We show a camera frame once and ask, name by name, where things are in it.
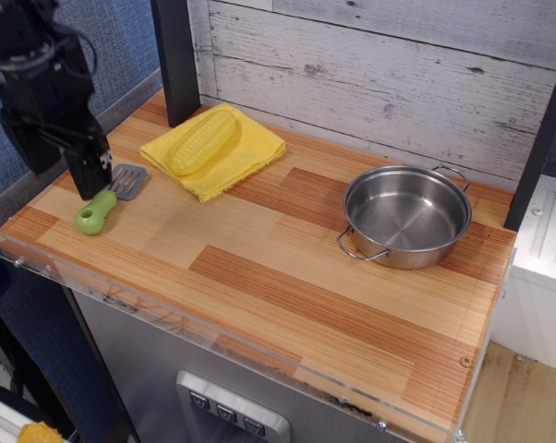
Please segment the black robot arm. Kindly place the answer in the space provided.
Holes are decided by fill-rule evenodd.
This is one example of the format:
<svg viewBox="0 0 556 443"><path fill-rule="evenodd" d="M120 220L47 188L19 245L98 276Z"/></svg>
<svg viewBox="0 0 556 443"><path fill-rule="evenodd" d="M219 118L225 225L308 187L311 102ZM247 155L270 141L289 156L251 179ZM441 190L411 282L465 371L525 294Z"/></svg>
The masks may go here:
<svg viewBox="0 0 556 443"><path fill-rule="evenodd" d="M82 34L55 22L56 1L0 1L0 122L35 174L66 162L90 200L112 181L112 155L91 113L95 68Z"/></svg>

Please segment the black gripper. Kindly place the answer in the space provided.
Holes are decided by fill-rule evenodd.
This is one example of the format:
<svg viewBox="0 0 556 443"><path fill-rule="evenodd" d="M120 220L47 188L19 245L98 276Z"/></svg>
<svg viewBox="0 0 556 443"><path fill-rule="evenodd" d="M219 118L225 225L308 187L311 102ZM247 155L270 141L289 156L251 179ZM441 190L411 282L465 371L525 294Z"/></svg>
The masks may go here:
<svg viewBox="0 0 556 443"><path fill-rule="evenodd" d="M112 154L89 111L94 93L82 34L0 34L0 123L35 174L61 159L83 200L112 182Z"/></svg>

